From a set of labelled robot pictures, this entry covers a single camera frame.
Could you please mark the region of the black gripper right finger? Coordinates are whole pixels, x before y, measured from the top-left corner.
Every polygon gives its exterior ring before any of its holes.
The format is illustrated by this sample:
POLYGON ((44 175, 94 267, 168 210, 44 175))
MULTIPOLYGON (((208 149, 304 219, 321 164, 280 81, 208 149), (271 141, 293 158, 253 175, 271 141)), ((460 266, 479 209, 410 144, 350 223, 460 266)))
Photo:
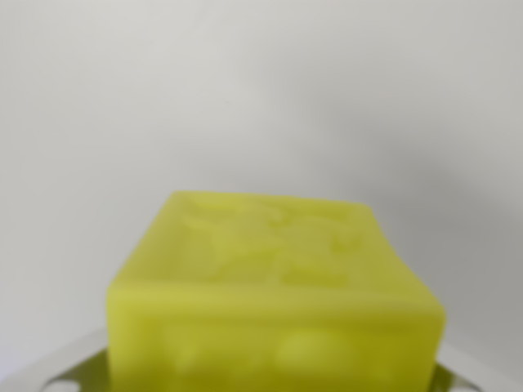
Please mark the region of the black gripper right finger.
POLYGON ((440 348, 432 377, 434 392, 481 392, 481 365, 469 354, 444 342, 440 348))

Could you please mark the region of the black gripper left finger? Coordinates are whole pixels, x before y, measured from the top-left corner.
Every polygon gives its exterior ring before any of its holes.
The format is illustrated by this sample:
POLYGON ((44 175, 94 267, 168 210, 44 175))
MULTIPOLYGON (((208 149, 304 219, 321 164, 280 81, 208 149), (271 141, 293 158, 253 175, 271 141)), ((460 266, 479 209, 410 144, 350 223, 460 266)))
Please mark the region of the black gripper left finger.
POLYGON ((59 349, 44 361, 40 391, 109 391, 107 333, 95 330, 59 349))

